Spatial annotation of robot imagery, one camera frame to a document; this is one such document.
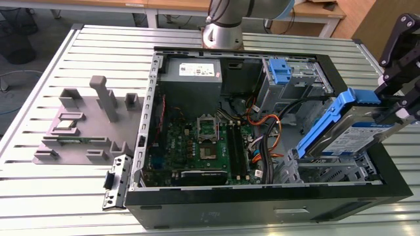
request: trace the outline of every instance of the metal work table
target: metal work table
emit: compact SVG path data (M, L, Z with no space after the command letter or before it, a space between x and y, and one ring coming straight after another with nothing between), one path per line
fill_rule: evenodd
M115 96L143 96L153 46L197 48L190 30L83 26L70 30L0 142L0 234L161 234L145 231L130 213L101 211L102 180L109 166L31 164L33 153L57 108L62 88L94 95L91 75L107 77ZM379 68L362 45L349 40L243 34L245 50L315 53L330 56L346 82L373 89ZM409 126L385 142L413 196L338 222L170 230L181 235L407 235L420 232L420 126Z

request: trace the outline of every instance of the power supply label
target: power supply label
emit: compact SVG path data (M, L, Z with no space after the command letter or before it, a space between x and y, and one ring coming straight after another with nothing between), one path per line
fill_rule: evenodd
M393 124L375 124L373 122L353 123L323 149L322 155L351 155L373 140L375 134L386 131L391 126Z
M181 63L178 65L178 75L214 77L214 65L210 63Z

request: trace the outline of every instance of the gray power supply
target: gray power supply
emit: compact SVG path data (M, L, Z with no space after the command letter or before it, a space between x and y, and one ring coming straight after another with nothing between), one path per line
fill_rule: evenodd
M214 114L221 92L221 70L217 59L169 59L158 84L166 105L178 107L186 119Z

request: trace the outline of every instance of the small circuit board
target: small circuit board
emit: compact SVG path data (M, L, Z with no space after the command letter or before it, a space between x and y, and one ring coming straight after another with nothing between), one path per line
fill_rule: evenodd
M169 123L165 151L161 155L151 153L150 168L143 171L146 186L255 183L249 175L246 153L251 127L217 123L213 130L210 122L199 125L195 122ZM214 133L217 140L198 140L198 132Z

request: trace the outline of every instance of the green circuit board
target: green circuit board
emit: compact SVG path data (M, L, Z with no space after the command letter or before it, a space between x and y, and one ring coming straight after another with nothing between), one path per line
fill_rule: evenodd
M214 130L211 124L199 124L201 134L213 134ZM225 184L253 184L254 179L250 175L246 178L230 176L230 161L226 139L227 124L217 124L215 142L197 140L198 129L197 123L170 123L167 125L166 147L162 157L151 157L151 164L161 162L158 169L149 170L149 185L170 186L170 175L173 170L201 170L201 171L225 171L227 173L227 181ZM239 128L243 142L243 149L246 148L246 139L251 135L251 128L247 125Z

